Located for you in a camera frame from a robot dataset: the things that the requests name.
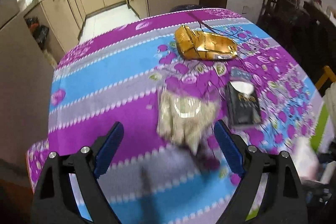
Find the purple blue floral tablecloth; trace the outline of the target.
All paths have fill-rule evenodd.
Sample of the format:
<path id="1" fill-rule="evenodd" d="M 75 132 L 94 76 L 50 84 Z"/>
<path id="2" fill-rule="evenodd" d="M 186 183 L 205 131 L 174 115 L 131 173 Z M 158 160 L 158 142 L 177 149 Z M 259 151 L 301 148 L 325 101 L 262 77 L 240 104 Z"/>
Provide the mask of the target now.
<path id="1" fill-rule="evenodd" d="M 184 61 L 174 39 L 182 24 L 234 39 L 239 57 Z M 310 139 L 324 102 L 278 42 L 230 10 L 173 12 L 115 28 L 63 57 L 52 80 L 48 137 L 27 151 L 31 184 L 50 152 L 75 153 L 120 122 L 123 140 L 98 182 L 121 222 L 215 223 L 239 178 L 211 130 L 197 158 L 158 136 L 158 95 L 175 88 L 222 97 L 233 67 L 250 74 L 261 105 L 262 125 L 239 131 L 246 142 L 278 153 L 300 136 Z"/>

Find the black cigarette pack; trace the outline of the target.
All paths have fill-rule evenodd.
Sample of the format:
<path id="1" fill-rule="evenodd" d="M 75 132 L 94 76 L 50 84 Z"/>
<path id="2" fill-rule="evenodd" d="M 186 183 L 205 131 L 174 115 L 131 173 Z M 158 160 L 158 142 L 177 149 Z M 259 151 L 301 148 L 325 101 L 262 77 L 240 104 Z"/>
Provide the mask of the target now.
<path id="1" fill-rule="evenodd" d="M 231 127 L 248 127 L 261 123 L 259 100 L 252 83 L 229 81 L 226 84 L 226 101 Z"/>

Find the white red cigarette box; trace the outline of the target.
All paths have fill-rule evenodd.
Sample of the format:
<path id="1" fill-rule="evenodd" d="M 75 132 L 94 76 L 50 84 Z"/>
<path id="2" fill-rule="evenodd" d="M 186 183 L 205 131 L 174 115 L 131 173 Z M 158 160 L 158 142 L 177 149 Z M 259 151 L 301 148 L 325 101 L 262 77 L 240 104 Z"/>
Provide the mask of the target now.
<path id="1" fill-rule="evenodd" d="M 335 161 L 322 167 L 310 146 L 309 138 L 299 137 L 295 140 L 291 158 L 303 184 L 327 185 L 330 183 L 335 171 Z"/>

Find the beige refrigerator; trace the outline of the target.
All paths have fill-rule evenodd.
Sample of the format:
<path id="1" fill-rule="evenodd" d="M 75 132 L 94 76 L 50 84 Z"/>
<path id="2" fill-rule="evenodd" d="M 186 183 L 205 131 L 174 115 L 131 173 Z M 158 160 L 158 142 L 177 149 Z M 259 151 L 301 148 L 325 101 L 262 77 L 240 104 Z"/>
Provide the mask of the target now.
<path id="1" fill-rule="evenodd" d="M 1 0 L 1 159 L 19 168 L 47 136 L 53 72 L 17 0 Z"/>

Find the green white carton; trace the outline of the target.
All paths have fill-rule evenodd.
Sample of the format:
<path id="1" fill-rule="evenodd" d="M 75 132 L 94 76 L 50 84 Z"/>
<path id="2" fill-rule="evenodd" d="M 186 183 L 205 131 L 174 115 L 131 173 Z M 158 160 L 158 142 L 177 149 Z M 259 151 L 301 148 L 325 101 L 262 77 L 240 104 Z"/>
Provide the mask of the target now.
<path id="1" fill-rule="evenodd" d="M 314 133 L 310 137 L 310 146 L 315 153 L 325 153 L 334 139 L 333 125 L 324 103 L 318 113 Z"/>

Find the black bag at cabinet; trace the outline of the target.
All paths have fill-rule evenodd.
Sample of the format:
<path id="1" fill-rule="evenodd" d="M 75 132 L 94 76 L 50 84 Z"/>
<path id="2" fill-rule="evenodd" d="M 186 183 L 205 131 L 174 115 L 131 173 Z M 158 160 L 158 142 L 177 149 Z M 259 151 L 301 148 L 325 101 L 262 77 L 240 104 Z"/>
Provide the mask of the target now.
<path id="1" fill-rule="evenodd" d="M 42 51 L 45 50 L 46 49 L 45 44 L 47 37 L 49 35 L 50 28 L 43 24 L 40 24 L 39 19 L 37 17 L 26 18 L 25 22 L 30 30 L 30 33 L 37 42 L 39 48 Z"/>

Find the clear bag of crumbs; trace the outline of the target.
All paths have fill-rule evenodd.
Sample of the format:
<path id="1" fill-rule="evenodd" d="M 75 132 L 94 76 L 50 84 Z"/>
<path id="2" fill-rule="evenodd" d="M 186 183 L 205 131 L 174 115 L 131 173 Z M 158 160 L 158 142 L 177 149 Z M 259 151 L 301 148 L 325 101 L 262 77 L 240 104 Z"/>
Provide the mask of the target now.
<path id="1" fill-rule="evenodd" d="M 195 155 L 220 106 L 221 97 L 216 91 L 196 97 L 182 90 L 163 89 L 158 95 L 157 134 L 172 144 L 187 147 Z"/>

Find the gold foil cigarette carton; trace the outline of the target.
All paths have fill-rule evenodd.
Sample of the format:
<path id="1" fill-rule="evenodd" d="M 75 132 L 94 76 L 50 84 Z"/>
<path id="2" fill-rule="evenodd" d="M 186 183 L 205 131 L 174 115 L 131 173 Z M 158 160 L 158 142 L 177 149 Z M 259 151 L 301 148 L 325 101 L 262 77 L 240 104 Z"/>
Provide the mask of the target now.
<path id="1" fill-rule="evenodd" d="M 177 51 L 184 60 L 231 60 L 238 55 L 238 45 L 226 36 L 192 30 L 181 25 L 174 33 Z"/>

